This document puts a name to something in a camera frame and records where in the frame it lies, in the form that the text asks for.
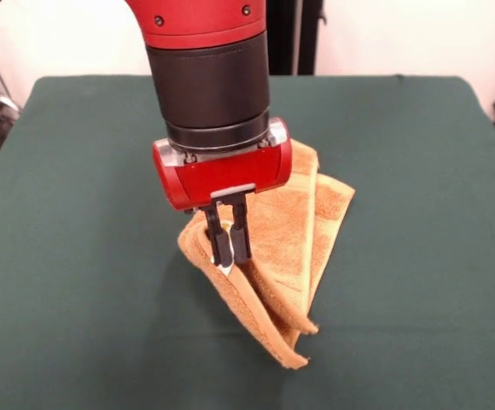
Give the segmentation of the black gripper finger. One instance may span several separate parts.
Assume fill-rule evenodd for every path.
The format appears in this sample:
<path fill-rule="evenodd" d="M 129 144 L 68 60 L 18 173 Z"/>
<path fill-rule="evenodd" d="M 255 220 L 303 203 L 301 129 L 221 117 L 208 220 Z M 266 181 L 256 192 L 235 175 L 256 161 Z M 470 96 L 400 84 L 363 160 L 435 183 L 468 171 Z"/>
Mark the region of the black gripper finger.
<path fill-rule="evenodd" d="M 245 196 L 234 196 L 231 200 L 233 225 L 230 228 L 230 239 L 235 252 L 235 263 L 242 265 L 251 257 L 251 245 L 248 231 L 248 206 Z"/>
<path fill-rule="evenodd" d="M 217 206 L 212 204 L 203 208 L 203 211 L 207 222 L 207 235 L 212 246 L 213 264 L 215 266 L 229 267 L 233 262 L 230 237 L 221 225 Z"/>

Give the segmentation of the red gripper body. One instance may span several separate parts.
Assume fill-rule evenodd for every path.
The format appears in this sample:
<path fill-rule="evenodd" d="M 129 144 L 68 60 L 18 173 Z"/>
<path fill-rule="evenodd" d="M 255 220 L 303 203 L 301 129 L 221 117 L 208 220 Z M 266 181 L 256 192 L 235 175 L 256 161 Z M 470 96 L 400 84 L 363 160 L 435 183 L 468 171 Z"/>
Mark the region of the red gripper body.
<path fill-rule="evenodd" d="M 153 143 L 153 159 L 166 199 L 184 211 L 203 208 L 232 193 L 262 192 L 285 185 L 292 170 L 291 141 L 274 147 L 217 155 L 187 163 L 166 139 Z"/>

